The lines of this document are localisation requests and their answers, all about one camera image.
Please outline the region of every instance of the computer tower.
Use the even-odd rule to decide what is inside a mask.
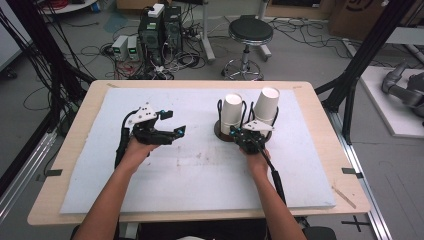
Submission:
[[[164,65],[164,56],[162,53],[165,49],[165,27],[163,24],[163,15],[159,17],[149,17],[143,15],[141,17],[138,34],[143,50],[143,57],[147,66]]]
[[[181,7],[168,6],[164,12],[165,34],[168,49],[172,54],[183,50],[182,44],[182,25],[181,25]]]

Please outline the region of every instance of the concrete floor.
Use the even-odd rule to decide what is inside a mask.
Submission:
[[[138,25],[138,15],[124,14],[115,11],[110,6],[106,10],[94,14],[88,10],[81,10],[60,16],[63,22],[79,25],[98,23],[88,27],[72,27],[63,25],[64,32],[70,45],[87,69],[97,79],[112,79],[113,71],[110,61],[102,56],[85,56],[81,51],[94,52],[95,48],[105,43],[113,42],[113,37],[120,34],[134,34]],[[228,36],[225,18],[209,20],[210,28],[217,29],[211,36]],[[311,34],[320,34],[324,39],[330,38],[326,23],[319,23],[322,29],[310,28]],[[302,39],[297,30],[292,33],[274,32],[273,40],[268,44],[273,56],[263,62],[263,57],[257,50],[252,50],[250,59],[256,61],[265,74],[265,80],[272,81],[308,81],[314,87],[338,77],[349,64],[346,49],[337,41],[331,44],[335,48],[315,48],[304,43],[295,42],[292,38]],[[317,38],[306,36],[308,41]],[[61,40],[57,40],[64,53],[69,50],[64,48]],[[230,60],[241,55],[243,46],[228,38],[212,37],[211,45],[217,57],[212,64],[206,64],[201,69],[184,69],[175,73],[175,79],[185,80],[222,80],[220,75],[223,66]],[[417,62],[408,54],[387,45],[382,49],[376,59],[380,62],[396,65],[402,59],[411,61],[415,66]],[[13,161],[32,132],[47,113],[46,110],[31,111],[23,107],[25,98],[31,92],[42,87],[37,81],[34,70],[23,57],[18,57],[11,66],[18,73],[17,79],[0,80],[0,98],[2,99],[2,114],[0,117],[0,130],[2,138],[0,174]],[[371,189],[377,199],[378,205],[387,222],[393,239],[422,239],[424,235],[424,191],[420,184],[424,180],[421,170],[424,167],[424,148],[422,139],[409,139],[392,137],[382,118],[375,109],[361,84],[358,84],[355,99],[354,116],[352,123],[352,141],[356,154],[364,168],[364,173]],[[40,90],[29,97],[26,103],[30,108],[44,108],[47,106],[47,91]],[[42,163],[40,169],[23,191],[22,195],[0,225],[0,239],[68,239],[74,226],[30,226],[26,218],[42,187],[42,182],[35,177],[43,171],[47,160],[54,154],[63,139],[59,138],[52,151]],[[365,215],[356,216],[358,221],[368,222]],[[375,239],[372,228],[355,225],[341,224],[341,221],[353,221],[352,215],[315,216],[309,217],[309,222],[314,226],[328,226],[335,230],[338,239]]]

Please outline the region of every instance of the black stool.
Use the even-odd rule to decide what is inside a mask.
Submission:
[[[259,66],[248,59],[249,46],[260,46],[270,42],[273,35],[272,27],[253,17],[241,17],[230,23],[228,34],[237,42],[246,44],[246,47],[242,58],[229,61],[221,75],[232,80],[236,80],[238,75],[241,80],[263,80]]]

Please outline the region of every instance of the cup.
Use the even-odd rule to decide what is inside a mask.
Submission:
[[[229,93],[225,96],[221,111],[221,132],[230,134],[230,126],[240,125],[243,99],[237,93]]]
[[[278,100],[280,98],[280,91],[273,87],[264,87],[259,95],[253,111],[256,119],[261,122],[272,124],[277,113]]]

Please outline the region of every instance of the cable bundle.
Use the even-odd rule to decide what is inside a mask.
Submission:
[[[55,128],[60,121],[60,111],[68,114],[72,106],[85,96],[86,91],[81,87],[81,79],[91,83],[94,77],[79,70],[79,59],[73,53],[69,43],[58,23],[60,37],[68,46],[76,67],[69,64],[50,31],[40,16],[43,12],[41,6],[34,5],[30,0],[7,0],[10,8],[28,32],[35,47],[32,47],[0,10],[0,22],[13,37],[19,48],[31,62],[37,77],[49,91],[49,108],[52,113],[51,128]],[[52,13],[54,8],[48,5]]]

